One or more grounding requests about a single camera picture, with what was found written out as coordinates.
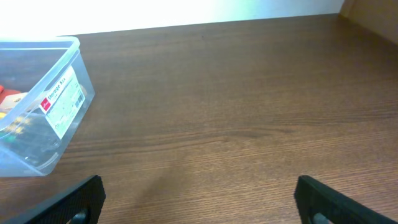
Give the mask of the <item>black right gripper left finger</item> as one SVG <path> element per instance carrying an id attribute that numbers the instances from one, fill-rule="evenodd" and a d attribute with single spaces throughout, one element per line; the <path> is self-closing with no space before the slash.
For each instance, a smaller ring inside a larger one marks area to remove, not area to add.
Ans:
<path id="1" fill-rule="evenodd" d="M 105 199 L 106 194 L 101 177 L 92 175 L 5 222 L 9 224 L 96 224 Z"/>

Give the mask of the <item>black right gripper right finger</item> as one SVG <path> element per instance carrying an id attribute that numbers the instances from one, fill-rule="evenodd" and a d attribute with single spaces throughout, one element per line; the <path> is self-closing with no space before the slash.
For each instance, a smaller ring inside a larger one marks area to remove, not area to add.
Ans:
<path id="1" fill-rule="evenodd" d="M 298 178 L 294 198 L 305 224 L 397 224 L 309 175 Z"/>

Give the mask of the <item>orange scraper wooden handle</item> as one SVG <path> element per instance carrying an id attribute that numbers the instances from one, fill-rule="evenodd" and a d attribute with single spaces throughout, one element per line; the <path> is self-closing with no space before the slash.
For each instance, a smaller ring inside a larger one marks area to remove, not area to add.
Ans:
<path id="1" fill-rule="evenodd" d="M 8 89 L 1 85 L 1 112 L 7 113 L 12 110 L 26 95 L 26 92 Z"/>

